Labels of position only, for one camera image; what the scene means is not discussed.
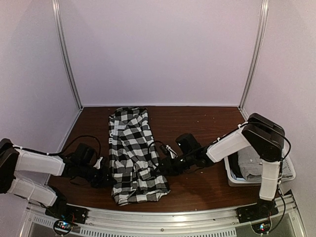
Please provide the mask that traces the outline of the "white plastic laundry basket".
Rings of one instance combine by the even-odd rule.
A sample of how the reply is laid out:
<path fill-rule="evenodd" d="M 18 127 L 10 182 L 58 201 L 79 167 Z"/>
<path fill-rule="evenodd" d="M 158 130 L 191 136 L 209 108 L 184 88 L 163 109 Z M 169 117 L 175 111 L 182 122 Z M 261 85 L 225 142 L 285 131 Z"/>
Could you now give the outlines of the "white plastic laundry basket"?
<path fill-rule="evenodd" d="M 237 152 L 236 153 L 233 153 L 232 155 L 229 155 L 229 156 L 236 156 L 238 157 L 237 155 Z M 227 172 L 227 177 L 228 177 L 228 183 L 229 183 L 229 186 L 231 187 L 242 187 L 242 186 L 260 186 L 261 182 L 247 182 L 244 178 L 237 178 L 233 172 L 230 170 L 230 166 L 229 166 L 229 161 L 228 161 L 228 157 L 225 157 L 224 158 L 224 163 L 225 163 L 225 169 L 226 169 L 226 172 Z M 282 182 L 286 182 L 286 181 L 291 181 L 291 179 L 288 179 L 288 180 L 282 180 L 281 178 L 281 181 Z"/>

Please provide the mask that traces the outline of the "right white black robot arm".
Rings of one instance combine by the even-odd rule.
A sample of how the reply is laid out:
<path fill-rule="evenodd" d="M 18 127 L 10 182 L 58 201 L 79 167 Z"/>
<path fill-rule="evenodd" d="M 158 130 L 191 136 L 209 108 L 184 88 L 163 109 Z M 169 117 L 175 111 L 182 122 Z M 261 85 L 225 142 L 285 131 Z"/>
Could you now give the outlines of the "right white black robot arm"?
<path fill-rule="evenodd" d="M 280 125 L 253 113 L 246 122 L 207 146 L 202 146 L 190 133 L 180 135 L 176 143 L 182 154 L 175 155 L 167 146 L 162 146 L 166 156 L 159 161 L 157 173 L 175 176 L 192 165 L 210 167 L 225 158 L 236 157 L 245 179 L 259 173 L 260 192 L 253 214 L 263 218 L 272 210 L 285 158 L 282 152 L 289 143 Z"/>

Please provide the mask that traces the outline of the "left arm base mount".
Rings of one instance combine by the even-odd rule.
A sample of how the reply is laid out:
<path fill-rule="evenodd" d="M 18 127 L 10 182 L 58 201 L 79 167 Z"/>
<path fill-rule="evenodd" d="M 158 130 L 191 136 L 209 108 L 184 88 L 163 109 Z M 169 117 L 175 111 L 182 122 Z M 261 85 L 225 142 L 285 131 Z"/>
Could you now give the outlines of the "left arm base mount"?
<path fill-rule="evenodd" d="M 45 206 L 45 214 L 68 223 L 85 224 L 88 210 L 68 204 Z"/>

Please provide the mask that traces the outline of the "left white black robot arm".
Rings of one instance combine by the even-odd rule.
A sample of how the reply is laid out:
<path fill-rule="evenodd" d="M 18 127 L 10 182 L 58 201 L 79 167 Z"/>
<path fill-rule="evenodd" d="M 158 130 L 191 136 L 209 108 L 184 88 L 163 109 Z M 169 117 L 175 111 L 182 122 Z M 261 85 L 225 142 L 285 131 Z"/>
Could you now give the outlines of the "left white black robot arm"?
<path fill-rule="evenodd" d="M 10 139 L 0 141 L 0 192 L 33 200 L 60 219 L 71 215 L 67 198 L 55 187 L 20 176 L 20 171 L 37 172 L 70 179 L 85 179 L 93 188 L 113 186 L 115 180 L 105 158 L 87 144 L 80 143 L 69 154 L 45 153 L 16 146 Z"/>

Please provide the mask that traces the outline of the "black white plaid shirt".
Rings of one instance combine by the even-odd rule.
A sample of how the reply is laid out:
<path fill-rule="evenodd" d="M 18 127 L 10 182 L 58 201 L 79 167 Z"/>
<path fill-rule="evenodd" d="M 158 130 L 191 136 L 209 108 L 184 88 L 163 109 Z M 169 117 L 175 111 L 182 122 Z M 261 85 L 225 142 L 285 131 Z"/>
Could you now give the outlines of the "black white plaid shirt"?
<path fill-rule="evenodd" d="M 170 193 L 167 179 L 154 173 L 159 155 L 147 109 L 122 107 L 109 116 L 109 158 L 117 205 L 155 202 Z"/>

